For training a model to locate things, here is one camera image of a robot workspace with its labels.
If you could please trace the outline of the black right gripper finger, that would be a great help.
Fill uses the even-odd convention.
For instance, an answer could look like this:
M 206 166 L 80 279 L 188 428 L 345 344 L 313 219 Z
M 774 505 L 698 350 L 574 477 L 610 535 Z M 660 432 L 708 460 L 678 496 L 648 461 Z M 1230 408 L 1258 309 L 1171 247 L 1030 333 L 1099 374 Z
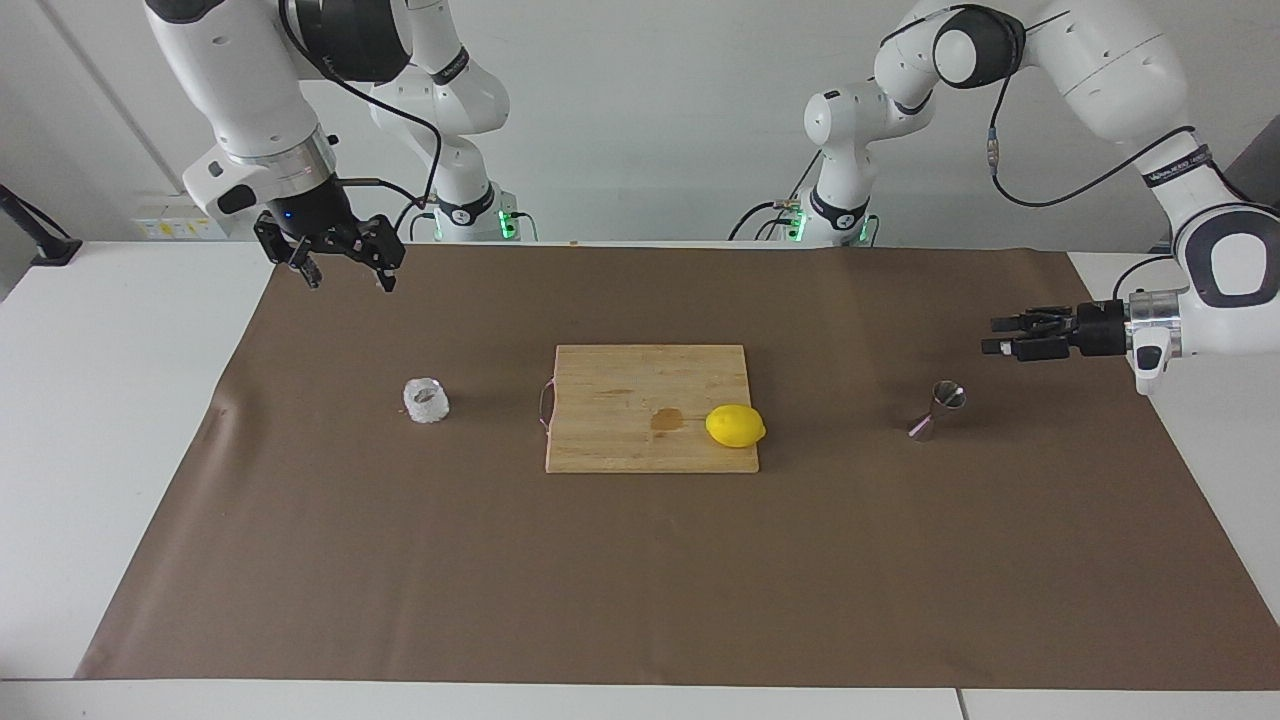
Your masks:
M 271 264 L 288 266 L 311 290 L 320 287 L 323 273 L 310 256 L 308 241 L 292 245 L 271 213 L 259 214 L 253 223 L 253 236 Z
M 406 249 L 392 220 L 385 215 L 357 222 L 352 241 L 352 259 L 370 268 L 381 290 L 396 290 L 396 273 L 402 266 Z

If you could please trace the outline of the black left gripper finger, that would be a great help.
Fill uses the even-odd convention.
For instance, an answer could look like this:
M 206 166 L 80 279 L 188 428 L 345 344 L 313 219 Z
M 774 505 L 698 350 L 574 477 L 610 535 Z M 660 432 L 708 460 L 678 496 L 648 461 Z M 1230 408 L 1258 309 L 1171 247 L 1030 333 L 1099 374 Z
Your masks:
M 1012 338 L 987 338 L 980 342 L 984 355 L 998 355 L 1016 359 L 1019 363 L 1039 363 L 1068 359 L 1073 345 L 1066 336 L 1044 337 L 1021 336 Z
M 1023 337 L 1050 337 L 1071 334 L 1078 327 L 1076 315 L 1069 306 L 1029 307 L 1012 316 L 989 320 L 989 329 L 997 334 Z

